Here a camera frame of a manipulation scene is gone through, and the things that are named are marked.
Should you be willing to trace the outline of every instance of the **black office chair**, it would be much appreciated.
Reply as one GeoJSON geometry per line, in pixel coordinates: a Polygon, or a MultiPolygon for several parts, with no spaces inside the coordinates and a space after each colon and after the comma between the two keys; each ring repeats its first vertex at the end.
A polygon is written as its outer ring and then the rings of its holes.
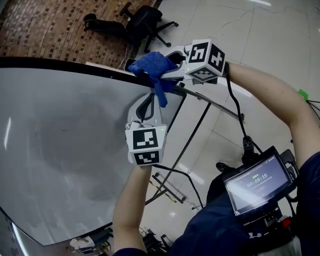
{"type": "Polygon", "coordinates": [[[165,28],[174,25],[178,27],[179,24],[172,21],[162,26],[157,27],[157,23],[161,21],[162,13],[156,8],[148,5],[142,6],[135,14],[132,14],[128,7],[131,2],[128,2],[121,10],[120,16],[126,14],[130,17],[130,21],[126,25],[126,28],[120,23],[115,21],[105,21],[97,19],[97,16],[93,13],[86,15],[83,19],[85,25],[85,31],[91,30],[97,33],[111,34],[119,38],[124,38],[130,44],[138,47],[141,40],[148,36],[144,52],[149,53],[149,46],[154,38],[158,38],[167,47],[171,46],[171,43],[165,42],[158,32],[165,28]]]}

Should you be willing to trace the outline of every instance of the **person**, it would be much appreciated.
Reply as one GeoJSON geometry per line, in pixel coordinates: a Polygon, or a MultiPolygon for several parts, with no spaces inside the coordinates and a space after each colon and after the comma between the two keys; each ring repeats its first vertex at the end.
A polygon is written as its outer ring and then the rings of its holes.
{"type": "MultiPolygon", "coordinates": [[[[290,85],[270,74],[229,63],[229,75],[233,83],[253,94],[290,129],[300,179],[295,217],[298,237],[295,237],[295,241],[298,241],[295,245],[298,246],[294,253],[318,255],[320,129],[314,113],[303,97],[290,85]]],[[[113,212],[116,256],[146,255],[139,226],[150,175],[151,166],[135,167],[116,202],[113,212]]],[[[169,254],[253,255],[251,246],[255,240],[249,238],[243,224],[236,220],[226,190],[207,199],[208,204],[190,220],[183,235],[173,243],[169,254]]]]}

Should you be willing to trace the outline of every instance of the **blue cloth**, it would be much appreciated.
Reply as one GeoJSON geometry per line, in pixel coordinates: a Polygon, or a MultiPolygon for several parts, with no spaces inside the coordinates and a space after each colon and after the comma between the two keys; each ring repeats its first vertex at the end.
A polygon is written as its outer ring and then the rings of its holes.
{"type": "MultiPolygon", "coordinates": [[[[301,185],[297,205],[297,236],[302,255],[319,255],[320,252],[320,152],[310,157],[301,167],[301,185]]],[[[172,256],[241,255],[248,252],[254,239],[249,239],[241,223],[236,222],[233,208],[226,193],[208,204],[188,223],[184,234],[170,250],[172,256]]],[[[145,256],[139,254],[115,256],[145,256]]]]}
{"type": "Polygon", "coordinates": [[[149,74],[150,80],[154,84],[155,94],[158,96],[159,104],[162,108],[168,103],[165,93],[172,92],[173,87],[178,82],[161,80],[160,77],[165,72],[176,68],[176,64],[167,57],[164,57],[160,52],[156,51],[144,55],[141,59],[136,60],[128,67],[129,71],[134,73],[137,77],[143,71],[149,74]]]}

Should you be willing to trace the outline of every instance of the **patterned carpet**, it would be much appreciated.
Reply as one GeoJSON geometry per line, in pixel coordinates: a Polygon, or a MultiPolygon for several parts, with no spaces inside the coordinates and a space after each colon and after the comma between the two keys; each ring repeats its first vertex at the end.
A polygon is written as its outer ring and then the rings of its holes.
{"type": "MultiPolygon", "coordinates": [[[[127,24],[119,16],[129,0],[8,0],[0,15],[0,56],[28,56],[69,62],[92,62],[118,68],[134,48],[119,38],[84,31],[83,18],[127,24]]],[[[135,0],[135,13],[154,0],[135,0]]]]}

